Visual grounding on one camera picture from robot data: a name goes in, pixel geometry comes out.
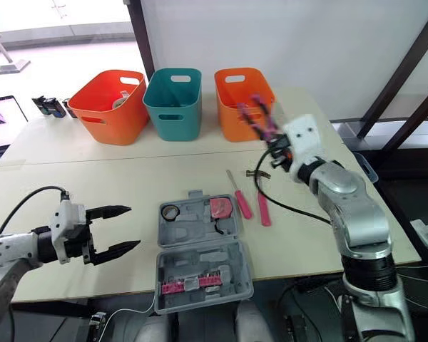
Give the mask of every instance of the pink tool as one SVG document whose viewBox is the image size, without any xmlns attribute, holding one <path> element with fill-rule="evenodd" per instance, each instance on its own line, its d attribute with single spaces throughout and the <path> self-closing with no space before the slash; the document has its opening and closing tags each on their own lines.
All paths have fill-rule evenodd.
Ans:
<svg viewBox="0 0 428 342">
<path fill-rule="evenodd" d="M 254 177 L 255 171 L 247 170 L 245 172 L 245 175 L 248 177 Z M 258 184 L 259 186 L 261 186 L 260 178 L 265 177 L 270 179 L 271 175 L 264 171 L 259 171 L 257 177 L 258 177 Z M 266 201 L 266 197 L 263 196 L 260 191 L 257 192 L 257 202 L 258 202 L 258 208 L 260 209 L 260 218 L 262 219 L 262 226 L 269 227 L 271 225 L 271 218 L 270 218 L 270 213 L 268 212 L 268 203 Z"/>
<path fill-rule="evenodd" d="M 213 219 L 227 219 L 233 211 L 231 201 L 227 197 L 211 198 L 209 205 Z"/>
<path fill-rule="evenodd" d="M 208 274 L 207 276 L 198 277 L 199 287 L 209 287 L 222 285 L 220 274 Z M 172 281 L 162 285 L 162 294 L 179 294 L 185 292 L 184 280 Z"/>
<path fill-rule="evenodd" d="M 238 189 L 238 186 L 235 183 L 235 179 L 233 178 L 233 175 L 231 174 L 231 171 L 227 170 L 228 178 L 230 178 L 230 181 L 233 184 L 233 187 L 235 188 L 235 196 L 238 200 L 238 204 L 240 206 L 241 212 L 243 213 L 243 216 L 245 219 L 251 219 L 252 218 L 252 210 L 250 210 L 248 201 L 244 197 L 241 190 Z"/>
</svg>

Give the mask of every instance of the plastic basket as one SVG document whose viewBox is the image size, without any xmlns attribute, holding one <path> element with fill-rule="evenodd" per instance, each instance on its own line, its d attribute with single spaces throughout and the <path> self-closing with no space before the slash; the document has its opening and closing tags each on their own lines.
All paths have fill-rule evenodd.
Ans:
<svg viewBox="0 0 428 342">
<path fill-rule="evenodd" d="M 219 70 L 214 78 L 219 121 L 225 138 L 232 142 L 258 139 L 239 113 L 238 103 L 244 103 L 250 117 L 264 125 L 265 116 L 251 96 L 260 95 L 262 101 L 272 109 L 275 96 L 265 77 L 254 68 L 232 68 Z"/>
<path fill-rule="evenodd" d="M 138 85 L 131 84 L 137 80 Z M 135 141 L 149 121 L 143 104 L 146 91 L 144 75 L 135 71 L 109 70 L 98 74 L 68 102 L 83 125 L 100 143 L 129 145 Z M 113 103 L 129 96 L 120 106 Z"/>
<path fill-rule="evenodd" d="M 201 72 L 191 68 L 156 71 L 143 102 L 162 139 L 196 139 L 201 126 Z"/>
</svg>

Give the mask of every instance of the orange basket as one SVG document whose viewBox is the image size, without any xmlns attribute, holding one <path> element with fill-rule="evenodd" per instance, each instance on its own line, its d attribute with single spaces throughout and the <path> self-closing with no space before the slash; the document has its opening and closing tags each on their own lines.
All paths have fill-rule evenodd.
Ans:
<svg viewBox="0 0 428 342">
<path fill-rule="evenodd" d="M 138 80 L 138 85 L 130 79 Z M 117 108 L 113 103 L 128 97 Z M 108 70 L 99 73 L 68 102 L 83 125 L 100 143 L 129 145 L 149 121 L 143 104 L 146 91 L 144 75 L 135 71 Z"/>
<path fill-rule="evenodd" d="M 214 75 L 217 93 L 217 109 L 225 139 L 231 142 L 258 139 L 257 133 L 245 122 L 238 111 L 238 103 L 244 103 L 250 117 L 259 125 L 265 125 L 265 115 L 252 100 L 260 95 L 272 110 L 275 96 L 262 73 L 254 68 L 232 68 L 219 70 Z"/>
</svg>

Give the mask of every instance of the screwdriver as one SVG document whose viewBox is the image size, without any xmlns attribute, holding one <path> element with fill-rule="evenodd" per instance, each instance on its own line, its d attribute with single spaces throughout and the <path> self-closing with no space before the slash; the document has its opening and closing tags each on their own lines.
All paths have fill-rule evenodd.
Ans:
<svg viewBox="0 0 428 342">
<path fill-rule="evenodd" d="M 252 218 L 252 211 L 250 210 L 248 201 L 245 199 L 243 193 L 241 190 L 238 189 L 238 186 L 236 185 L 235 179 L 233 178 L 233 175 L 231 174 L 231 171 L 227 170 L 228 178 L 230 178 L 231 183 L 233 184 L 233 187 L 235 188 L 235 196 L 238 200 L 238 204 L 240 205 L 241 212 L 243 213 L 243 216 L 245 219 Z"/>
</svg>

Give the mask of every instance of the white cable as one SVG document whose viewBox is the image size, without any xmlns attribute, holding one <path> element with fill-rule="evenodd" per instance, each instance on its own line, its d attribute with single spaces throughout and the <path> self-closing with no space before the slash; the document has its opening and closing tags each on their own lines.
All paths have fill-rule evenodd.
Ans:
<svg viewBox="0 0 428 342">
<path fill-rule="evenodd" d="M 325 291 L 326 292 L 328 292 L 328 294 L 331 296 L 331 298 L 333 299 L 333 301 L 334 301 L 334 303 L 335 303 L 335 305 L 336 305 L 336 307 L 337 307 L 337 310 L 339 311 L 339 312 L 341 312 L 341 308 L 340 308 L 340 306 L 338 305 L 338 303 L 337 303 L 337 300 L 336 300 L 336 298 L 335 298 L 335 295 L 330 291 L 330 289 L 329 288 L 327 288 L 326 286 L 324 286 L 323 287 L 324 289 L 325 289 Z"/>
<path fill-rule="evenodd" d="M 413 276 L 406 276 L 404 274 L 400 274 L 399 276 L 403 276 L 404 278 L 414 279 L 414 280 L 417 280 L 417 281 L 423 281 L 424 283 L 428 283 L 428 280 L 426 280 L 426 279 L 414 278 Z"/>
<path fill-rule="evenodd" d="M 114 315 L 116 315 L 116 313 L 121 312 L 121 311 L 129 311 L 129 312 L 134 312 L 136 314 L 144 314 L 144 313 L 146 314 L 153 308 L 155 299 L 156 299 L 155 297 L 152 299 L 151 306 L 149 306 L 149 308 L 146 311 L 138 311 L 138 310 L 133 310 L 133 309 L 119 309 L 119 310 L 114 311 L 111 314 L 111 316 L 109 316 L 108 320 L 106 321 L 105 328 L 103 329 L 103 332 L 101 333 L 100 338 L 98 339 L 98 342 L 101 342 L 101 339 L 103 338 L 103 335 L 106 332 L 106 328 L 108 328 L 108 324 L 109 324 L 110 320 L 113 318 Z"/>
<path fill-rule="evenodd" d="M 413 300 L 411 300 L 411 299 L 409 299 L 409 298 L 406 298 L 406 300 L 407 300 L 408 302 L 410 302 L 410 303 L 413 303 L 414 305 L 420 306 L 420 307 L 422 307 L 423 309 L 427 309 L 427 310 L 428 310 L 428 306 L 425 306 L 425 305 L 422 305 L 422 304 L 420 304 L 420 303 L 417 303 L 416 301 L 413 301 Z"/>
<path fill-rule="evenodd" d="M 426 266 L 398 266 L 396 268 L 397 269 L 425 269 L 427 267 L 428 267 L 428 265 L 426 265 Z"/>
</svg>

